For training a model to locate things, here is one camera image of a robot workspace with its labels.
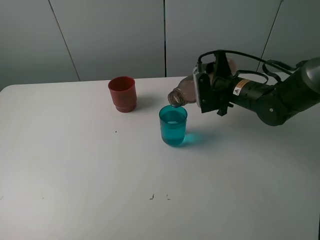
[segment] bottle neck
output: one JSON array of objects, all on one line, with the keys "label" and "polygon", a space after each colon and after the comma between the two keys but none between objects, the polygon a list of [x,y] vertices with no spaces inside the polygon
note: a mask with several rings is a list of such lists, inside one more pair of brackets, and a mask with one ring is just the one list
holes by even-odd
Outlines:
[{"label": "bottle neck", "polygon": [[170,105],[175,108],[182,107],[187,104],[183,94],[177,88],[173,89],[173,91],[169,93],[168,101]]}]

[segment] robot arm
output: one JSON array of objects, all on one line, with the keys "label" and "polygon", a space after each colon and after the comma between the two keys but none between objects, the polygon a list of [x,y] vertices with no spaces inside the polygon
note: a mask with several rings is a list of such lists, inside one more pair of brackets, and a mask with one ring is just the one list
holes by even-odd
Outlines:
[{"label": "robot arm", "polygon": [[[277,83],[267,85],[238,77],[241,73],[251,73],[268,77],[259,72],[239,70],[232,75],[226,53],[240,54],[263,62],[263,70],[268,76],[274,77]],[[215,55],[213,66],[204,69],[201,58]],[[289,75],[281,81],[275,73],[269,72],[265,65],[272,66]],[[213,67],[214,78],[210,80]],[[288,119],[320,102],[320,57],[301,62],[291,73],[289,66],[276,61],[263,59],[236,51],[216,50],[201,55],[197,67],[193,71],[196,101],[202,113],[218,110],[224,116],[228,107],[233,104],[255,112],[258,117],[270,126],[284,124]]]}]

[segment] red cup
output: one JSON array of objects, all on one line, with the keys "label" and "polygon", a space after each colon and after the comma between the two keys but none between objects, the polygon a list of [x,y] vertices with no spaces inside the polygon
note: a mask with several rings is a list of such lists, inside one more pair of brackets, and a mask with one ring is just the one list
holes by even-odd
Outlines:
[{"label": "red cup", "polygon": [[136,108],[136,82],[132,77],[116,77],[109,82],[108,88],[115,108],[119,112],[129,113]]}]

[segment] cup rim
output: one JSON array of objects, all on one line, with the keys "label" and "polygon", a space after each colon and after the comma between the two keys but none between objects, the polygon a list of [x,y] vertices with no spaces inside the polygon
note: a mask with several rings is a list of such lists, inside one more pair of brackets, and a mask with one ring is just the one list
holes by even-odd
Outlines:
[{"label": "cup rim", "polygon": [[[179,122],[177,122],[177,123],[166,122],[165,120],[163,120],[163,119],[161,118],[161,116],[160,116],[160,113],[161,113],[161,111],[162,111],[163,109],[165,109],[165,108],[167,108],[167,107],[172,107],[172,109],[182,108],[183,111],[185,112],[185,116],[183,116],[183,117],[184,117],[183,120],[182,120],[182,121],[179,121]],[[165,122],[165,124],[171,124],[171,125],[182,124],[182,123],[184,123],[184,122],[187,120],[187,117],[188,117],[188,112],[187,112],[187,110],[186,110],[184,107],[182,107],[182,106],[173,107],[172,105],[167,105],[167,106],[164,106],[163,108],[161,108],[161,110],[159,111],[159,118],[160,118],[161,121]]]},{"label": "cup rim", "polygon": [[[126,79],[128,79],[128,80],[131,80],[131,86],[130,86],[129,88],[125,89],[125,90],[120,90],[120,91],[119,91],[119,90],[114,90],[114,89],[112,89],[112,87],[111,87],[112,83],[114,83],[117,79],[122,79],[122,78],[126,78]],[[118,92],[118,93],[119,93],[119,92],[128,91],[128,90],[132,89],[135,85],[136,85],[136,81],[134,80],[133,77],[130,77],[130,76],[117,76],[116,78],[114,78],[114,79],[112,79],[112,80],[109,81],[109,83],[108,83],[108,88],[109,88],[110,91]]]}]

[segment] blue liquid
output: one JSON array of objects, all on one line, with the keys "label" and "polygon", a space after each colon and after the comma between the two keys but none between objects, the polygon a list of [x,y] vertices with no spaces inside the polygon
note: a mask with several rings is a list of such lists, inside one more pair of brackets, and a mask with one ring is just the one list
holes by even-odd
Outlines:
[{"label": "blue liquid", "polygon": [[169,105],[160,111],[159,117],[162,140],[171,146],[180,145],[185,139],[187,111]]}]

